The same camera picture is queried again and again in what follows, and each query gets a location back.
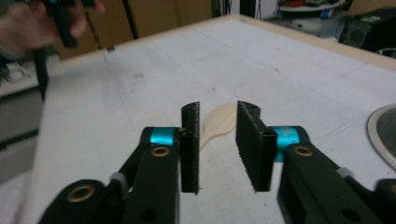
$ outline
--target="equipment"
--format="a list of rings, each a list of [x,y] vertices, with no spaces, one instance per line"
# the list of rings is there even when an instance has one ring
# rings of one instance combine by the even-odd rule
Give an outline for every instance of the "equipment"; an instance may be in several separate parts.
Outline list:
[[[346,22],[339,42],[377,52],[396,46],[396,7],[384,7]]]
[[[265,126],[260,112],[238,102],[235,140],[256,191],[270,190],[274,161],[284,161],[277,198],[287,223],[396,223],[396,179],[380,180],[371,192],[315,148],[302,127]],[[199,125],[199,104],[192,103],[182,108],[182,128],[145,128],[108,186],[69,185],[40,223],[178,223],[177,155],[182,191],[198,193]]]

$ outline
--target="table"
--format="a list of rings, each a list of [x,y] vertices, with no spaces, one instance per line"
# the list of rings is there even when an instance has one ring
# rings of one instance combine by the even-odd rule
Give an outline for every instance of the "table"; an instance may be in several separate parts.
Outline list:
[[[396,178],[375,153],[366,121],[396,102],[391,58],[242,16],[197,23],[60,63],[50,82],[22,223],[82,178],[108,183],[147,126],[179,126],[180,108],[247,101],[267,125],[301,125],[329,158],[372,189]],[[198,196],[180,195],[180,223],[281,223],[276,194],[255,193],[234,132],[201,152]]]

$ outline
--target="hand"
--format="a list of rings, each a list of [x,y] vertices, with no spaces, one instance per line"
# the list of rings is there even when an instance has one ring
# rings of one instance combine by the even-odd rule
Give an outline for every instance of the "hand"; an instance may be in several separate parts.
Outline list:
[[[105,12],[99,0],[94,0],[95,10]],[[73,25],[70,34],[81,36],[87,26],[82,4],[79,0],[75,7],[70,7]],[[8,9],[8,14],[0,18],[0,46],[20,54],[28,49],[38,49],[52,44],[59,39],[54,21],[47,15],[44,4],[34,1],[32,4],[16,3]]]

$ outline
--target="blue tape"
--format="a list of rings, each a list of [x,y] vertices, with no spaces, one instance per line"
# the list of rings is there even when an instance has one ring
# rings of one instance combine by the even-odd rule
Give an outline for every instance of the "blue tape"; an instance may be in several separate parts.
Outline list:
[[[275,161],[282,162],[283,151],[288,145],[300,143],[300,136],[298,135],[297,130],[291,126],[274,126],[273,128],[277,134],[277,154]]]
[[[175,128],[153,128],[150,143],[172,146],[174,144]]]

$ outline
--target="cardboard box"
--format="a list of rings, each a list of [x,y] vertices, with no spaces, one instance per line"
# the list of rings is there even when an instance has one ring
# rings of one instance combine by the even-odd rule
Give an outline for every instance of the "cardboard box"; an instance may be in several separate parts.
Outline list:
[[[212,18],[211,0],[127,0],[137,37]]]
[[[395,0],[354,0],[347,13],[348,16],[364,14],[381,7],[396,7]]]
[[[87,31],[78,39],[78,48],[65,49],[62,42],[54,44],[61,59],[110,48],[134,39],[122,0],[101,2],[106,7],[105,14],[92,10],[85,11],[85,17],[90,22]]]

